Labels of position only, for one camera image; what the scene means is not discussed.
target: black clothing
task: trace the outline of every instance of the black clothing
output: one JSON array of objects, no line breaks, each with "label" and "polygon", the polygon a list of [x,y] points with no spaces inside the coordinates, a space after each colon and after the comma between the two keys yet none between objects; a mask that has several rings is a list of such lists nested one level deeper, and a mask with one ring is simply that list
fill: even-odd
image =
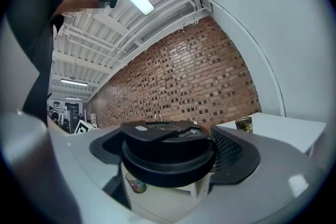
[{"label": "black clothing", "polygon": [[54,49],[53,25],[57,30],[64,18],[54,16],[63,0],[12,0],[6,16],[21,48],[39,71],[23,111],[36,116],[47,124],[47,95]]}]

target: white corrugated ceiling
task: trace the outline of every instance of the white corrugated ceiling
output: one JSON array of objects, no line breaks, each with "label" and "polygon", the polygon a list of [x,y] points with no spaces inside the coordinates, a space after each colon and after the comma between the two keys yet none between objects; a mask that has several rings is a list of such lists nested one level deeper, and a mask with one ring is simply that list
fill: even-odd
[{"label": "white corrugated ceiling", "polygon": [[[164,27],[195,11],[197,0],[149,0],[155,10],[144,16],[129,0],[118,0],[114,9],[98,14],[67,14],[64,28],[55,40],[53,99],[65,97],[88,101],[116,68],[140,53],[142,46]],[[87,87],[65,85],[60,79],[88,83]]]}]

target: cup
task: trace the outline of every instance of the cup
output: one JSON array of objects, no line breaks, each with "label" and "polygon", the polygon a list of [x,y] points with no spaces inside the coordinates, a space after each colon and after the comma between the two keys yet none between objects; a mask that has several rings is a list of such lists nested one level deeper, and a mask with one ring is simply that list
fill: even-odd
[{"label": "cup", "polygon": [[241,130],[248,133],[253,133],[253,124],[251,117],[243,117],[236,120],[237,130]]},{"label": "cup", "polygon": [[127,173],[125,178],[135,193],[140,194],[140,193],[145,192],[145,190],[147,189],[146,184],[144,182],[138,180],[137,178],[132,176],[130,173]]}]

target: white table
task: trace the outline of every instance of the white table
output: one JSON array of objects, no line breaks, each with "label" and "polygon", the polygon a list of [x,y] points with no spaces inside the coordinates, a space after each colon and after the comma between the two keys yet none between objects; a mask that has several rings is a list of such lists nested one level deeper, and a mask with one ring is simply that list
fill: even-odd
[{"label": "white table", "polygon": [[[255,113],[250,117],[252,117],[254,134],[286,142],[303,153],[310,150],[309,157],[313,153],[314,143],[326,126],[323,122],[297,120],[264,113]],[[217,126],[237,129],[235,121]]]}]

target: black and gold cup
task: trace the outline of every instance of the black and gold cup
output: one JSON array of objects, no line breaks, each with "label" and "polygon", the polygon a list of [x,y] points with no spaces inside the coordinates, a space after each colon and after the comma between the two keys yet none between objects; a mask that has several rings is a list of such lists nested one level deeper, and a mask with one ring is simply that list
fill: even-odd
[{"label": "black and gold cup", "polygon": [[251,117],[243,117],[236,120],[237,130],[241,130],[248,133],[253,133],[253,125]]}]

